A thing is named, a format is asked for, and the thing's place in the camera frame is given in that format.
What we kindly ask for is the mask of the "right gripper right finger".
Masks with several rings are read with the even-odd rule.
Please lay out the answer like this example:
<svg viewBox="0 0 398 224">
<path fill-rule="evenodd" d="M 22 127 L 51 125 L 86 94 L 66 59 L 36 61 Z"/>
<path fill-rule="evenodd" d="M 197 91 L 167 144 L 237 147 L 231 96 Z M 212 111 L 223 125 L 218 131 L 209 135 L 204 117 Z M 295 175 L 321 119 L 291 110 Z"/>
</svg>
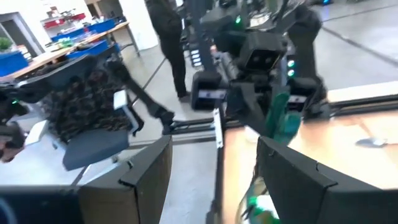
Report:
<svg viewBox="0 0 398 224">
<path fill-rule="evenodd" d="M 326 191 L 337 182 L 319 173 L 317 161 L 260 137 L 257 164 L 281 224 L 320 224 Z"/>
</svg>

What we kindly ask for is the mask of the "black aluminium table frame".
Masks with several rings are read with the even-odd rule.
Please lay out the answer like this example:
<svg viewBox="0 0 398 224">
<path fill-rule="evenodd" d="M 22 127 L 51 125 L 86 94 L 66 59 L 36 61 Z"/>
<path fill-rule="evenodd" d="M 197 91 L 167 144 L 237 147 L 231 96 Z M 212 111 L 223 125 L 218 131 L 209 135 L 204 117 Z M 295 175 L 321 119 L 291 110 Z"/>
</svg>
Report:
<svg viewBox="0 0 398 224">
<path fill-rule="evenodd" d="M 249 184 L 261 177 L 257 142 L 266 136 L 228 116 L 226 108 L 215 109 L 212 118 L 175 122 L 164 134 L 210 130 L 218 145 L 210 219 L 234 224 Z M 388 145 L 356 145 L 371 137 L 387 139 Z M 317 161 L 319 173 L 337 182 L 326 191 L 320 224 L 398 224 L 398 93 L 333 90 L 326 103 L 304 112 L 287 147 Z"/>
</svg>

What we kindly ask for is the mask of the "green background plant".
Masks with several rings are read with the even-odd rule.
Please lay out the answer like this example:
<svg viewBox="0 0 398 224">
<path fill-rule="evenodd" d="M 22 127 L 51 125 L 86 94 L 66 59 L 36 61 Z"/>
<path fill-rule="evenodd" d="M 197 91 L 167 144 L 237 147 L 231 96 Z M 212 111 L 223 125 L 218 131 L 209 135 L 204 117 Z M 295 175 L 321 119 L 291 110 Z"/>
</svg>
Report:
<svg viewBox="0 0 398 224">
<path fill-rule="evenodd" d="M 0 37 L 0 52 L 8 51 L 12 47 L 13 43 L 7 37 Z"/>
</svg>

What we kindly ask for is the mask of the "wooden workbench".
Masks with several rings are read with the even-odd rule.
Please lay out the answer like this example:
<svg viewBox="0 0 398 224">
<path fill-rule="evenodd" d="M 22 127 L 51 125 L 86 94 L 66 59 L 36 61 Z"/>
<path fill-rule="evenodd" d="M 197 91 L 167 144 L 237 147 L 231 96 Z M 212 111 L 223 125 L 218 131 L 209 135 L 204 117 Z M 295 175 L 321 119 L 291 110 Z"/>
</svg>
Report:
<svg viewBox="0 0 398 224">
<path fill-rule="evenodd" d="M 119 23 L 114 28 L 112 28 L 110 30 L 107 30 L 106 32 L 90 35 L 89 37 L 84 38 L 81 42 L 75 44 L 73 47 L 67 47 L 67 48 L 64 48 L 64 49 L 59 49 L 59 50 L 54 51 L 54 52 L 46 52 L 46 53 L 43 53 L 43 54 L 41 54 L 41 55 L 39 55 L 37 57 L 34 57 L 32 59 L 32 61 L 31 61 L 31 63 L 27 67 L 25 67 L 23 69 L 20 69 L 20 70 L 14 72 L 12 74 L 9 74 L 7 76 L 0 77 L 0 82 L 6 82 L 6 81 L 10 81 L 10 80 L 15 80 L 16 78 L 21 77 L 21 76 L 23 76 L 23 75 L 25 75 L 27 73 L 30 73 L 30 72 L 32 72 L 32 71 L 34 71 L 34 70 L 36 70 L 36 69 L 38 69 L 40 67 L 43 67 L 44 65 L 46 65 L 46 64 L 48 64 L 50 62 L 55 63 L 58 58 L 69 54 L 70 52 L 75 50 L 78 45 L 87 44 L 87 43 L 93 42 L 95 40 L 100 40 L 100 39 L 103 39 L 103 38 L 106 38 L 106 40 L 108 42 L 112 42 L 112 41 L 115 42 L 113 32 L 116 32 L 119 29 L 126 29 L 128 34 L 129 34 L 129 36 L 130 36 L 130 39 L 131 39 L 131 44 L 124 45 L 120 49 L 122 50 L 122 49 L 124 49 L 126 47 L 134 46 L 134 48 L 136 50 L 136 53 L 138 55 L 140 55 L 139 54 L 139 49 L 137 48 L 137 45 L 136 45 L 136 41 L 135 41 L 134 36 L 133 36 L 133 34 L 131 32 L 131 29 L 130 29 L 130 26 L 129 26 L 129 22 L 126 21 L 126 22 Z"/>
</svg>

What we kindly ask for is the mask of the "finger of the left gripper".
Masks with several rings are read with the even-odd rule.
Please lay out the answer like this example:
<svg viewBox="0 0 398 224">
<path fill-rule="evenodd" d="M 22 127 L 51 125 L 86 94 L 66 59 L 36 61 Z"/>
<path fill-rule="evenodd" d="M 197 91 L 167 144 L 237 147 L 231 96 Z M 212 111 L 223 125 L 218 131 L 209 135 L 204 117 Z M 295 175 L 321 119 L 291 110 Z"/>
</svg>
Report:
<svg viewBox="0 0 398 224">
<path fill-rule="evenodd" d="M 229 91 L 229 116 L 258 134 L 266 133 L 266 119 L 252 90 Z"/>
</svg>

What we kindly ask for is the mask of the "person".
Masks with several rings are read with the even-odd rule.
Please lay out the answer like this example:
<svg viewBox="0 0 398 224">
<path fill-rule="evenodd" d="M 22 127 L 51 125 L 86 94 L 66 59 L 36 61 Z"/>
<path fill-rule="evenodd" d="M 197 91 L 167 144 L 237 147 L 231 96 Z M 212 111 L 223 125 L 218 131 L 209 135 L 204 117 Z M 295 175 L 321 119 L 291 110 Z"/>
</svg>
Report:
<svg viewBox="0 0 398 224">
<path fill-rule="evenodd" d="M 182 20 L 173 10 L 168 0 L 145 0 L 152 26 L 159 37 L 162 53 L 172 67 L 175 90 L 180 102 L 187 103 L 186 65 L 184 51 L 180 42 Z"/>
<path fill-rule="evenodd" d="M 0 161 L 13 160 L 33 125 L 45 119 L 48 132 L 65 144 L 86 131 L 132 129 L 125 113 L 113 109 L 113 96 L 121 90 L 132 91 L 165 127 L 172 124 L 174 113 L 155 102 L 120 60 L 87 55 L 45 67 L 21 82 L 0 83 Z M 141 130 L 144 121 L 131 111 Z"/>
</svg>

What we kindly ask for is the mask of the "red storage tray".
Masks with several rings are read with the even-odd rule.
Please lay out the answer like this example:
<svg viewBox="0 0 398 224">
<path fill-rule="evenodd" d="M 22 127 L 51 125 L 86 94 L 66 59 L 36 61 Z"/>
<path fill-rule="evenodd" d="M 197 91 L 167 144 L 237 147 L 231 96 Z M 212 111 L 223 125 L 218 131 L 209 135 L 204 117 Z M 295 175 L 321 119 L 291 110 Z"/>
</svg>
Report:
<svg viewBox="0 0 398 224">
<path fill-rule="evenodd" d="M 74 14 L 72 16 L 61 16 L 52 17 L 42 20 L 41 23 L 45 29 L 59 27 L 65 24 L 71 24 L 72 22 L 81 21 L 86 17 L 84 13 Z"/>
</svg>

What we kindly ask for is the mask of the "grey office chair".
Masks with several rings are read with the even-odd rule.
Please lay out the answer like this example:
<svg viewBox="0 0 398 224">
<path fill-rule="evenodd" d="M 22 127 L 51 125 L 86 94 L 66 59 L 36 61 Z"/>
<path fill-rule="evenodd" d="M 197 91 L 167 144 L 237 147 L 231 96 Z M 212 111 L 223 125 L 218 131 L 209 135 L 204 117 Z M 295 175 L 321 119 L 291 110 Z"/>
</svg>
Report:
<svg viewBox="0 0 398 224">
<path fill-rule="evenodd" d="M 113 109 L 116 112 L 123 111 L 132 124 L 132 129 L 107 131 L 95 129 L 80 133 L 65 144 L 48 132 L 49 121 L 43 120 L 33 125 L 25 139 L 25 145 L 30 146 L 39 142 L 43 136 L 48 135 L 57 149 L 64 149 L 63 166 L 66 170 L 81 169 L 81 172 L 72 182 L 77 185 L 90 165 L 112 159 L 118 161 L 118 154 L 129 147 L 129 136 L 140 130 L 138 120 L 132 114 L 132 106 L 129 104 L 127 91 L 117 91 L 113 96 Z"/>
</svg>

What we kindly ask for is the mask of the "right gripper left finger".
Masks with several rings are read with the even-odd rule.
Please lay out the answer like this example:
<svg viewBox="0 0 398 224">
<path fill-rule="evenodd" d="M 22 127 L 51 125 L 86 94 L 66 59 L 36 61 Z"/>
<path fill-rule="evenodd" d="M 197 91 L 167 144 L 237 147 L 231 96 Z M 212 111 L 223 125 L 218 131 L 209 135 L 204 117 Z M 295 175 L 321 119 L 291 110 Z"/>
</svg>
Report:
<svg viewBox="0 0 398 224">
<path fill-rule="evenodd" d="M 127 161 L 130 168 L 119 183 L 134 191 L 138 224 L 159 224 L 170 181 L 172 154 L 172 136 L 162 136 Z"/>
</svg>

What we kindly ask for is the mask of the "grey cabinet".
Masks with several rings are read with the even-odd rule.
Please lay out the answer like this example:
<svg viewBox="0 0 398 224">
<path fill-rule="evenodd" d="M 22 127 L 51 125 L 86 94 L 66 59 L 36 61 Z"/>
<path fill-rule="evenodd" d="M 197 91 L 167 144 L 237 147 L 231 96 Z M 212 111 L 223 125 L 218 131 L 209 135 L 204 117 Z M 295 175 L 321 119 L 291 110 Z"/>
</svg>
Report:
<svg viewBox="0 0 398 224">
<path fill-rule="evenodd" d="M 7 37 L 14 45 L 24 45 L 32 57 L 44 53 L 19 12 L 0 14 L 0 37 Z"/>
</svg>

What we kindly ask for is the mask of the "blue storage bin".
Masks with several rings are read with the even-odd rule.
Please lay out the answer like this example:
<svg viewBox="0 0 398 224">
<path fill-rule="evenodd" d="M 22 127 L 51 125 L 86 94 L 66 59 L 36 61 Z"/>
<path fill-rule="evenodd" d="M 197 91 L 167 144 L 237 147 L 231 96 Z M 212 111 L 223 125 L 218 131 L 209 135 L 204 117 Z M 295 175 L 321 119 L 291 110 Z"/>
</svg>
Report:
<svg viewBox="0 0 398 224">
<path fill-rule="evenodd" d="M 29 65 L 20 51 L 0 54 L 0 77 L 5 77 Z"/>
<path fill-rule="evenodd" d="M 87 29 L 91 32 L 95 32 L 95 33 L 99 34 L 102 32 L 107 32 L 108 30 L 115 28 L 115 26 L 116 26 L 116 24 L 115 24 L 114 20 L 108 19 L 103 22 L 92 24 L 92 25 L 88 26 Z"/>
<path fill-rule="evenodd" d="M 72 52 L 66 55 L 67 59 L 78 58 L 86 54 L 90 55 L 98 55 L 109 48 L 114 48 L 116 53 L 120 53 L 120 48 L 118 44 L 109 45 L 107 41 L 101 40 L 99 42 L 89 43 L 86 45 L 82 45 L 77 47 Z"/>
</svg>

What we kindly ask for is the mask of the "wide wooden-handled trowel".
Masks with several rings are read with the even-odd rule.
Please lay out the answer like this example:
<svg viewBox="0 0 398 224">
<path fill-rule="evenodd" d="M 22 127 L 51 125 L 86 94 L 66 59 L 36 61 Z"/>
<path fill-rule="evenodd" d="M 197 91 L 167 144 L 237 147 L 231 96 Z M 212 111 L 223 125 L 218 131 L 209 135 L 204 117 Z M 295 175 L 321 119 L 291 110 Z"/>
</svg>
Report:
<svg viewBox="0 0 398 224">
<path fill-rule="evenodd" d="M 382 148 L 388 145 L 388 142 L 387 139 L 371 137 L 358 140 L 356 145 L 369 148 Z"/>
</svg>

